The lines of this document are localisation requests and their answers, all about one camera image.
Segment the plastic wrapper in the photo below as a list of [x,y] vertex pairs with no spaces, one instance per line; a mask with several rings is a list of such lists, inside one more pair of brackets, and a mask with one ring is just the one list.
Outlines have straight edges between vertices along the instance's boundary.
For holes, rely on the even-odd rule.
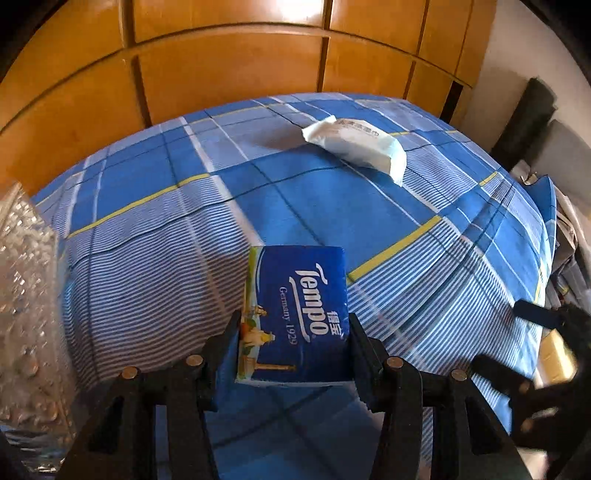
[[30,470],[55,472],[76,431],[61,321],[63,242],[19,184],[0,202],[0,429]]
[[402,185],[406,152],[392,135],[365,120],[331,115],[302,129],[304,139],[361,167],[375,168]]

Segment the metal screw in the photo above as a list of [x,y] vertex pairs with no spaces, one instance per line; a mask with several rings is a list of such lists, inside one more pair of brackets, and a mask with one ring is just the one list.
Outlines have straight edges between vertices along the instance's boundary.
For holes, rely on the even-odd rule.
[[125,367],[121,372],[121,376],[126,380],[131,380],[138,376],[138,369],[135,367]]
[[529,432],[534,427],[534,421],[532,419],[526,419],[521,424],[521,431],[523,433]]
[[201,355],[189,355],[185,359],[185,363],[190,367],[198,367],[203,363],[203,357]]
[[399,356],[389,356],[386,360],[386,365],[397,370],[398,368],[402,368],[404,365],[404,360],[402,360]]
[[522,395],[525,395],[528,390],[530,389],[530,383],[529,382],[523,382],[520,386],[519,386],[519,393]]
[[464,370],[456,368],[455,370],[452,370],[452,378],[454,380],[457,380],[458,382],[463,382],[468,378],[468,376],[466,375],[466,372],[464,372]]

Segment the striped fabric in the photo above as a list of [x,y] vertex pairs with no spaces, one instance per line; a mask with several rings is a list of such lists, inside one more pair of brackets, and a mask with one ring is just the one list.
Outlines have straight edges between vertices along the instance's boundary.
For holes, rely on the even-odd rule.
[[[302,127],[329,115],[398,138],[404,186],[306,144]],[[81,161],[36,202],[67,238],[64,321],[81,386],[92,388],[126,365],[166,366],[221,332],[241,304],[248,246],[279,244],[344,247],[349,310],[417,368],[446,374],[484,352],[531,375],[541,331],[511,306],[544,304],[556,199],[548,178],[527,189],[404,100],[309,93],[155,125]],[[477,384],[507,421],[506,399]],[[275,468],[286,479],[366,478],[381,416],[355,397],[237,385],[207,417],[222,477]]]

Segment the tempo tissue pack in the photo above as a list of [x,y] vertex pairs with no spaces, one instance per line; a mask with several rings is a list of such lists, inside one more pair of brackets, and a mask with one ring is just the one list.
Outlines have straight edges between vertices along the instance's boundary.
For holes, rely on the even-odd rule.
[[350,381],[348,336],[342,248],[251,248],[238,382],[333,385]]

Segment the wet wipes pack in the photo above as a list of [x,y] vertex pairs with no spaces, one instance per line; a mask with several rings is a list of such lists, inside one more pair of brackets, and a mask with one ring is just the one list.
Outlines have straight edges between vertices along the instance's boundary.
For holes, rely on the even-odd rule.
[[238,382],[335,385],[352,379],[345,256],[339,247],[252,247]]
[[375,168],[402,186],[407,158],[392,135],[365,120],[331,115],[302,129],[304,140],[361,167]]

